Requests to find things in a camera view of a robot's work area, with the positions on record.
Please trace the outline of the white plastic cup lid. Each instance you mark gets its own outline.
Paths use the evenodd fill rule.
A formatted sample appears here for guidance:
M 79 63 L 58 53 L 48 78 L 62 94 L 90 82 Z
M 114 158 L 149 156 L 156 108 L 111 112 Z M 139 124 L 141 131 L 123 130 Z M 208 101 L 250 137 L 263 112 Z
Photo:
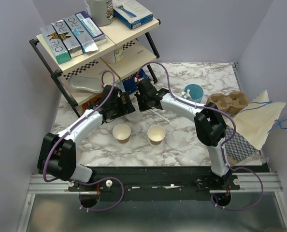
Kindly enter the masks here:
M 138 123 L 142 120 L 143 114 L 141 111 L 136 110 L 133 113 L 125 115 L 125 117 L 131 123 Z

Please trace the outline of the brown paper cup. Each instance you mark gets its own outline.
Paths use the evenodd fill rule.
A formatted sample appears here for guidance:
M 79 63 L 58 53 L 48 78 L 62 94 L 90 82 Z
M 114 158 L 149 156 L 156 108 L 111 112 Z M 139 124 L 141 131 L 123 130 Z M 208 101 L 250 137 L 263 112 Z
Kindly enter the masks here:
M 159 145 L 166 136 L 165 129 L 160 125 L 153 125 L 147 131 L 149 141 L 153 145 Z
M 113 136 L 121 144 L 125 144 L 129 141 L 131 135 L 131 129 L 127 124 L 118 124 L 113 129 Z

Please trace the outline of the checkered paper bag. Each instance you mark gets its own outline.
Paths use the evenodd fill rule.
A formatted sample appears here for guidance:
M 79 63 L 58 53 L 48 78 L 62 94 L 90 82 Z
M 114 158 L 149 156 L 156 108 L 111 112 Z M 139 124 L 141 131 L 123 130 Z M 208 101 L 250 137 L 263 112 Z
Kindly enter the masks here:
M 257 130 L 249 125 L 236 125 L 236 133 L 225 144 L 230 164 L 237 164 L 260 150 L 258 146 Z

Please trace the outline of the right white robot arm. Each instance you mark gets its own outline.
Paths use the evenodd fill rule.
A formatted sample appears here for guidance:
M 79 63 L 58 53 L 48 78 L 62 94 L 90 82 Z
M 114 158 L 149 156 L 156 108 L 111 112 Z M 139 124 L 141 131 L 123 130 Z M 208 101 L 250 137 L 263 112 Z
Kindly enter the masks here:
M 140 111 L 157 108 L 179 114 L 195 123 L 199 141 L 207 146 L 211 160 L 211 177 L 208 181 L 216 189 L 223 189 L 229 183 L 231 169 L 225 151 L 227 125 L 221 111 L 213 103 L 195 104 L 173 95 L 169 90 L 157 90 L 148 80 L 136 83 L 135 94 Z

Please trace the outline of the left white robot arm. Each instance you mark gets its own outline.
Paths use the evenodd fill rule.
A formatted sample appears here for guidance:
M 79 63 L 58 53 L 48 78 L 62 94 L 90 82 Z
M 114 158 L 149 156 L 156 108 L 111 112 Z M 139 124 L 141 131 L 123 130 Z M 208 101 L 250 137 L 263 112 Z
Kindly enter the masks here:
M 77 163 L 76 151 L 81 142 L 104 123 L 135 111 L 129 94 L 118 87 L 106 85 L 102 95 L 74 123 L 58 134 L 44 136 L 37 163 L 43 174 L 56 179 L 79 181 L 86 191 L 92 190 L 96 179 L 92 169 Z

